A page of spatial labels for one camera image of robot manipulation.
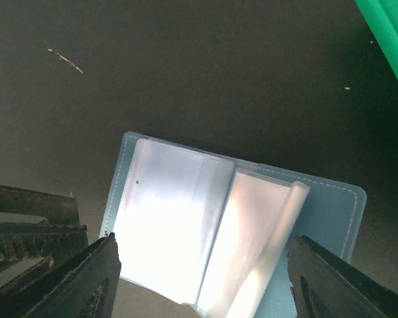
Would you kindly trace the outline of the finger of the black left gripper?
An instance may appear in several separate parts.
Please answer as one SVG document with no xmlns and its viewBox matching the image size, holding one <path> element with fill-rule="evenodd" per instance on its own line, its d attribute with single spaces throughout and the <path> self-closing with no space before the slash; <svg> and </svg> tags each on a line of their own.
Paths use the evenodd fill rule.
<svg viewBox="0 0 398 318">
<path fill-rule="evenodd" d="M 0 222 L 0 274 L 28 259 L 59 266 L 88 247 L 74 198 L 0 185 L 0 213 L 41 217 L 37 223 Z"/>
</svg>

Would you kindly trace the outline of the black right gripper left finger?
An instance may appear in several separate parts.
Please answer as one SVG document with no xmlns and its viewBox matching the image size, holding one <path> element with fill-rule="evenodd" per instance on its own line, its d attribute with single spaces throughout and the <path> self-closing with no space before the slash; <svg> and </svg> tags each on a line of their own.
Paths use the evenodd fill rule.
<svg viewBox="0 0 398 318">
<path fill-rule="evenodd" d="M 121 262 L 114 233 L 55 266 L 50 257 L 0 287 L 0 317 L 111 317 Z"/>
</svg>

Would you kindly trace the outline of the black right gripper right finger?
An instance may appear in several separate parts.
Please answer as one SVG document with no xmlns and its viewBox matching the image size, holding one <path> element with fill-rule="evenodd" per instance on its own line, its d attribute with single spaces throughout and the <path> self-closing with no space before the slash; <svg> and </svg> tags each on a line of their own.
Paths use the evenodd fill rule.
<svg viewBox="0 0 398 318">
<path fill-rule="evenodd" d="M 398 294 L 311 238 L 295 237 L 288 259 L 299 317 L 398 317 Z"/>
</svg>

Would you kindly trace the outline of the blue leather card holder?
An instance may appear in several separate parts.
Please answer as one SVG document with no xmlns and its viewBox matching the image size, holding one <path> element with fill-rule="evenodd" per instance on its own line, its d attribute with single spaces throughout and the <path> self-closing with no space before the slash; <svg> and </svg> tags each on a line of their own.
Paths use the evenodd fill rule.
<svg viewBox="0 0 398 318">
<path fill-rule="evenodd" d="M 350 261 L 366 192 L 135 132 L 123 136 L 101 225 L 122 280 L 202 317 L 295 317 L 288 245 Z"/>
</svg>

